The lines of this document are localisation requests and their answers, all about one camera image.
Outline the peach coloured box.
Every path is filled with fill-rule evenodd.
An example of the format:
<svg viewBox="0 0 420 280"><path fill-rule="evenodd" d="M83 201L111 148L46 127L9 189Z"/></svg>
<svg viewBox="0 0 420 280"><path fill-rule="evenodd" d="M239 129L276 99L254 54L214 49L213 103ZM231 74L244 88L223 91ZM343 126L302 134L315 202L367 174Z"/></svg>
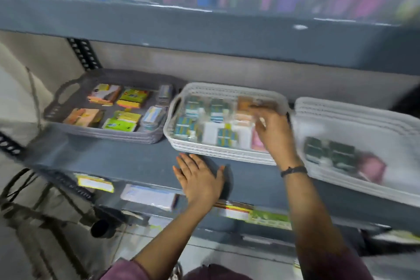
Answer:
<svg viewBox="0 0 420 280"><path fill-rule="evenodd" d="M234 123L240 126L252 126L255 123L253 113L239 111L234 115Z"/></svg>

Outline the yellow edged white box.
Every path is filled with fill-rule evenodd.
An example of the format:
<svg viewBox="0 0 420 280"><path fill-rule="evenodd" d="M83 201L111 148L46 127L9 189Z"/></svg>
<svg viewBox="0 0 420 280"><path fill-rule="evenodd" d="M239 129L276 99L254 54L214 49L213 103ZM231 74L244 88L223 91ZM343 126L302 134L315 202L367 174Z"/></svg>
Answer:
<svg viewBox="0 0 420 280"><path fill-rule="evenodd" d="M75 173L74 175L77 179L77 184L80 187L114 193L114 185L110 181L87 174Z"/></svg>

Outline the person's right forearm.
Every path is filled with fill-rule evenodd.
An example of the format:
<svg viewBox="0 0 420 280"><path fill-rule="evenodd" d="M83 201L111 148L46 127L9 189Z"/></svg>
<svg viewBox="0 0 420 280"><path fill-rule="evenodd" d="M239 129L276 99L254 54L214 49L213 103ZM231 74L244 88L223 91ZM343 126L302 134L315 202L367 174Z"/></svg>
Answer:
<svg viewBox="0 0 420 280"><path fill-rule="evenodd" d="M299 172L285 175L283 180L300 263L344 253L345 241L333 225L312 179Z"/></svg>

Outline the person's left hand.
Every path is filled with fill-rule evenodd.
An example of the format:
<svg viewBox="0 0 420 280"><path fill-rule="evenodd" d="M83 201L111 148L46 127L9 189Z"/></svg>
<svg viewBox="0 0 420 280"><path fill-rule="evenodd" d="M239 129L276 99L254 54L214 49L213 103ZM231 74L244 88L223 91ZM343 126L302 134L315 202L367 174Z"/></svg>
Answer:
<svg viewBox="0 0 420 280"><path fill-rule="evenodd" d="M186 177L186 186L181 186L185 194L189 206L201 208L210 211L219 201L222 190L218 190L216 186L216 173L201 160L201 172L197 177L189 176L187 172L187 154L180 153L176 157L178 167Z"/></svg>

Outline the grey plastic basket tray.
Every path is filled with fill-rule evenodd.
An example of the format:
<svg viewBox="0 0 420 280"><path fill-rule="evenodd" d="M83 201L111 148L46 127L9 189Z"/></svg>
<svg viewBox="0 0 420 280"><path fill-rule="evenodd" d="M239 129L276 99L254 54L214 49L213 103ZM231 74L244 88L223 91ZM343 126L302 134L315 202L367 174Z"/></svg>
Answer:
<svg viewBox="0 0 420 280"><path fill-rule="evenodd" d="M186 86L187 81L181 78L141 72L133 70L98 69L84 73L78 79L74 79L62 84L55 92L53 101L45 108L43 117L51 126L66 134L79 135L82 137L111 139L116 141L127 141L139 144L155 144L163 137L163 126L166 116L161 124L154 131L146 131L140 125L134 132L128 133L113 129L103 129L108 118L112 118L114 113L122 107L114 104L105 107L88 101L87 96L93 91L95 86L104 83L122 86L122 88L135 88L139 90L151 91L143 107L134 109L134 113L144 114L150 106L158 104L158 91L160 86L171 84L173 87L172 98L175 97ZM63 121L75 108L100 109L104 111L103 118L96 127L84 128Z"/></svg>

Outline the green printed box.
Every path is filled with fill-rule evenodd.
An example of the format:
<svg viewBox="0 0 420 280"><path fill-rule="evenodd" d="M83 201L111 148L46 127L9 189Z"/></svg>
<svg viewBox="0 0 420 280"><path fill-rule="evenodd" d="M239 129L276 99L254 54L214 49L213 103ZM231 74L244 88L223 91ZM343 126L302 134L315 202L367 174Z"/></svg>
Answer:
<svg viewBox="0 0 420 280"><path fill-rule="evenodd" d="M246 222L271 228L292 230L288 215L260 209L253 209L250 211Z"/></svg>

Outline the grey silver packet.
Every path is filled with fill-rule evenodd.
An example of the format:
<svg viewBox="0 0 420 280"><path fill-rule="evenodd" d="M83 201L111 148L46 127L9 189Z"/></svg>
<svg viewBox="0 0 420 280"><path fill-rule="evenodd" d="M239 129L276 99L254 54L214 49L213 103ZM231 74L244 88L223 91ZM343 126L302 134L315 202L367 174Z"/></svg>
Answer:
<svg viewBox="0 0 420 280"><path fill-rule="evenodd" d="M168 107L171 103L173 96L173 85L163 84L159 87L157 105Z"/></svg>

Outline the blue and white packet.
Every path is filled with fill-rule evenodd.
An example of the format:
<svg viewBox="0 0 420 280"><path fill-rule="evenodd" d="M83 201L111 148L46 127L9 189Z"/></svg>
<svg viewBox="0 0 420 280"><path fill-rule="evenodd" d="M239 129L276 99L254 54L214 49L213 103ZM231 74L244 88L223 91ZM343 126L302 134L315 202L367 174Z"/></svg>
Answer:
<svg viewBox="0 0 420 280"><path fill-rule="evenodd" d="M141 118L140 128L146 132L151 132L157 129L166 115L166 110L166 107L163 106L151 106Z"/></svg>

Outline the pink purple packet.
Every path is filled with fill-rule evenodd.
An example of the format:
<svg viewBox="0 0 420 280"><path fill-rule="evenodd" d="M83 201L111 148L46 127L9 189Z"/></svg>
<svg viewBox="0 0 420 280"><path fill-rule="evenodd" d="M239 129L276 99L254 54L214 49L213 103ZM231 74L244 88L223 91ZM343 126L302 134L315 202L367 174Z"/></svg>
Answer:
<svg viewBox="0 0 420 280"><path fill-rule="evenodd" d="M378 156L362 152L358 156L357 171L366 181L382 184L387 165Z"/></svg>

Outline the white plain box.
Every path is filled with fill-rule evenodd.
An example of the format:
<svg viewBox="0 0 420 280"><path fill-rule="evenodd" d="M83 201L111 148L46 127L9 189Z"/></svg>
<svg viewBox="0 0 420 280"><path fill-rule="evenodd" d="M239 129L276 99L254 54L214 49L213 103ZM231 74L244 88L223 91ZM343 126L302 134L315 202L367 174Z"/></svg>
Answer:
<svg viewBox="0 0 420 280"><path fill-rule="evenodd" d="M239 148L243 150L252 150L254 126L239 125L236 127L236 132L238 134Z"/></svg>
<svg viewBox="0 0 420 280"><path fill-rule="evenodd" d="M202 132L202 144L217 145L218 130L223 129L225 123L204 122Z"/></svg>

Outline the brown orange box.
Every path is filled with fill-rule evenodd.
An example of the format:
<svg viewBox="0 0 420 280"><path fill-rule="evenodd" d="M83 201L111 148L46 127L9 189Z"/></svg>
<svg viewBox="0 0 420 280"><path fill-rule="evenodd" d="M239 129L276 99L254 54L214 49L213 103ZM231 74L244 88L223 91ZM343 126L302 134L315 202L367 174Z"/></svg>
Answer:
<svg viewBox="0 0 420 280"><path fill-rule="evenodd" d="M261 98L253 98L249 96L239 96L237 100L237 113L248 113L250 106L264 107L276 110L277 103Z"/></svg>

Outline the orange cardboard box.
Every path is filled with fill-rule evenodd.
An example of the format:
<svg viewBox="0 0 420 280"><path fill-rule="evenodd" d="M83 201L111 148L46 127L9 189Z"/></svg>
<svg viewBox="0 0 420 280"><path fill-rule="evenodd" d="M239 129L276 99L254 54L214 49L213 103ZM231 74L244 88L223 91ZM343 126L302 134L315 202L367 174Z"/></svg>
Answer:
<svg viewBox="0 0 420 280"><path fill-rule="evenodd" d="M104 113L105 111L101 109L75 108L62 123L83 128L96 128L101 122Z"/></svg>

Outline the grey metal shelf rack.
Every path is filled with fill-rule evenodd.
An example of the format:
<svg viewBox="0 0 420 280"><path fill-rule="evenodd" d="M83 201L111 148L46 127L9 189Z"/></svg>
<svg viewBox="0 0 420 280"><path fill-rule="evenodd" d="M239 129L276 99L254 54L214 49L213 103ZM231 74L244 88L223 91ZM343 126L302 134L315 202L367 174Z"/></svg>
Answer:
<svg viewBox="0 0 420 280"><path fill-rule="evenodd" d="M0 31L420 77L420 11L411 22L190 1L0 0Z"/></svg>

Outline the black wristband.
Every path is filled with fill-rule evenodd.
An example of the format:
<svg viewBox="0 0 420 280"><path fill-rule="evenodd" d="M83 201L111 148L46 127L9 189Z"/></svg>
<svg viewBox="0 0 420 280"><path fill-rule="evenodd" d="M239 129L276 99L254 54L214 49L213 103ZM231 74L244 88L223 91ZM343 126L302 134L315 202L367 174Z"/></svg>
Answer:
<svg viewBox="0 0 420 280"><path fill-rule="evenodd" d="M284 178L287 175L291 175L294 173L303 173L308 174L308 171L305 166L295 166L295 167L288 167L286 170L281 171L281 177Z"/></svg>

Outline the stack of white basket trays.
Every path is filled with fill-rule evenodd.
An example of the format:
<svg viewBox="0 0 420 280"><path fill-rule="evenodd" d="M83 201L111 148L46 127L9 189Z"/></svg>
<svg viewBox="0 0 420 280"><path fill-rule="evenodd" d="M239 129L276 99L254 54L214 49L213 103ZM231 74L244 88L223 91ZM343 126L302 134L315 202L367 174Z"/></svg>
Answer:
<svg viewBox="0 0 420 280"><path fill-rule="evenodd" d="M371 196L420 208L420 119L382 109L316 98L297 99L291 122L297 149L311 177ZM306 160L305 138L353 145L356 159L375 154L386 165L382 184L356 173L336 170L328 159L317 165Z"/></svg>

